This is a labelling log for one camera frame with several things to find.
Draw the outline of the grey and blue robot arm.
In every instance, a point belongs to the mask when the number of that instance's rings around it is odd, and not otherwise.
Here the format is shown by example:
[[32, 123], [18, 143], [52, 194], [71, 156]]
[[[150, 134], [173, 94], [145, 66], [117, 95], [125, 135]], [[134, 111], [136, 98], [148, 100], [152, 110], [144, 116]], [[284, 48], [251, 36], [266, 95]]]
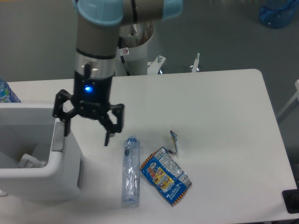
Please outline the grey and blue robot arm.
[[181, 0], [78, 0], [76, 60], [73, 93], [56, 94], [53, 116], [70, 133], [76, 115], [99, 121], [106, 130], [105, 143], [124, 125], [124, 105], [109, 102], [114, 59], [124, 25], [177, 17]]

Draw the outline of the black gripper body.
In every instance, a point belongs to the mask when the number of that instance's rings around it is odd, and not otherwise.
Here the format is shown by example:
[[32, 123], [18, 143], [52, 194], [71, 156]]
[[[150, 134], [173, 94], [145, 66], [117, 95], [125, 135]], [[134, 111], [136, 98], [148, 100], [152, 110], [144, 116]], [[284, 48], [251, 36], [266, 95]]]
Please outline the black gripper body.
[[109, 97], [112, 77], [86, 78], [74, 73], [74, 92], [72, 95], [72, 116], [79, 115], [93, 120], [109, 120]]

